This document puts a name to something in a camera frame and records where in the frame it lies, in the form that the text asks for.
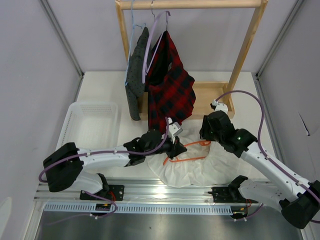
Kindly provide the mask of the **white pleated skirt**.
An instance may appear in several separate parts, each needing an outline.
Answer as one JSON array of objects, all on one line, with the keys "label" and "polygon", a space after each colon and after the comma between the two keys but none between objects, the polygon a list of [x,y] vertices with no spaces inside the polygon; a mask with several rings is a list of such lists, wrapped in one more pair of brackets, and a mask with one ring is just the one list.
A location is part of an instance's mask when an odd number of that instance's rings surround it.
[{"label": "white pleated skirt", "polygon": [[[199,137],[197,128],[183,130],[179,135],[180,142],[186,144],[203,141]],[[189,159],[205,156],[204,159],[172,163],[166,154],[154,155],[146,158],[150,170],[167,186],[181,188],[190,185],[205,187],[210,185],[229,184],[239,175],[247,176],[249,166],[240,158],[227,152],[217,142],[210,142],[209,146],[198,144],[187,146],[187,151],[177,157]]]}]

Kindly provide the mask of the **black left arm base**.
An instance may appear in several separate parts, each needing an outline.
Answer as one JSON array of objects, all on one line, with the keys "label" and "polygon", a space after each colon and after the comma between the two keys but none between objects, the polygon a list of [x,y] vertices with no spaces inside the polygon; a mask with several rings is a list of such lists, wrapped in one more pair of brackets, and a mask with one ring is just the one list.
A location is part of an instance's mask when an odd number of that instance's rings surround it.
[{"label": "black left arm base", "polygon": [[79,199],[80,200],[89,200],[89,201],[98,201],[104,199],[108,199],[111,201],[122,201],[124,198],[125,186],[119,184],[109,185],[109,190],[102,189],[97,193],[88,194],[85,191],[80,192]]}]

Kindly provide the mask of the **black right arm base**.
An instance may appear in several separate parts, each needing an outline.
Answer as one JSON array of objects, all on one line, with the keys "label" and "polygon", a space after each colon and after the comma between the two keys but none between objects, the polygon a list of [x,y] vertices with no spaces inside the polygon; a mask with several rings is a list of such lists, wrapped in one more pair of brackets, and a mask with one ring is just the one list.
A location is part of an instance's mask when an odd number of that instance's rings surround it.
[{"label": "black right arm base", "polygon": [[246,203],[246,199],[238,189],[228,186],[213,186],[207,193],[212,196],[215,203]]}]

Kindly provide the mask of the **orange hanger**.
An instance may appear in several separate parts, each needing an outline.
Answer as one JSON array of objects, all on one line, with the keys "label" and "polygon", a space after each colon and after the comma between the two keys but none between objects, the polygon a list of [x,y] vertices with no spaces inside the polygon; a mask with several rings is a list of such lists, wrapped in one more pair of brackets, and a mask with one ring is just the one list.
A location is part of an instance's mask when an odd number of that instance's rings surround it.
[{"label": "orange hanger", "polygon": [[[200,141],[195,141],[195,142],[191,142],[188,144],[185,144],[185,147],[189,147],[192,145],[200,145],[202,147],[206,147],[209,146],[211,144],[210,141],[206,141],[206,140],[200,140]],[[171,163],[179,163],[179,162],[187,162],[187,161],[197,161],[197,160],[202,160],[204,159],[206,156],[198,156],[198,157],[192,157],[192,158],[185,158],[185,159],[179,159],[178,157],[175,158],[175,160],[172,160],[171,158],[167,157],[162,165],[165,166],[167,164],[168,161],[170,161]]]}]

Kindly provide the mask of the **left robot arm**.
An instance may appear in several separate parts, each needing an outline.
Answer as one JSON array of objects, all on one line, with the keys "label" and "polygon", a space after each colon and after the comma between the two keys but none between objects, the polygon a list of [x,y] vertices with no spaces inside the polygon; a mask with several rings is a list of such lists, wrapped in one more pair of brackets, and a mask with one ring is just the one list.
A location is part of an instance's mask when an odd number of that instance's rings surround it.
[{"label": "left robot arm", "polygon": [[38,180],[46,183],[52,193],[74,189],[81,191],[82,200],[92,197],[103,200],[110,190],[108,182],[102,173],[88,170],[136,166],[153,155],[166,154],[173,159],[186,151],[177,136],[162,135],[158,130],[149,130],[123,145],[102,150],[78,148],[74,142],[68,142],[43,161]]}]

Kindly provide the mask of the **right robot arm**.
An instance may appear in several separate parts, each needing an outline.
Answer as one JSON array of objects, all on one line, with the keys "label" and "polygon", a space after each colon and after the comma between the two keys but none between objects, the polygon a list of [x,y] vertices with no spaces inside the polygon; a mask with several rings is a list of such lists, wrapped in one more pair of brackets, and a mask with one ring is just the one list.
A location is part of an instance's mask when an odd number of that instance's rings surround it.
[{"label": "right robot arm", "polygon": [[294,227],[304,229],[320,210],[320,182],[310,182],[290,170],[278,159],[259,148],[258,139],[246,129],[236,129],[228,115],[219,110],[205,115],[199,131],[206,141],[219,143],[228,153],[260,171],[273,187],[239,175],[228,185],[234,202],[243,198],[267,205],[279,212]]}]

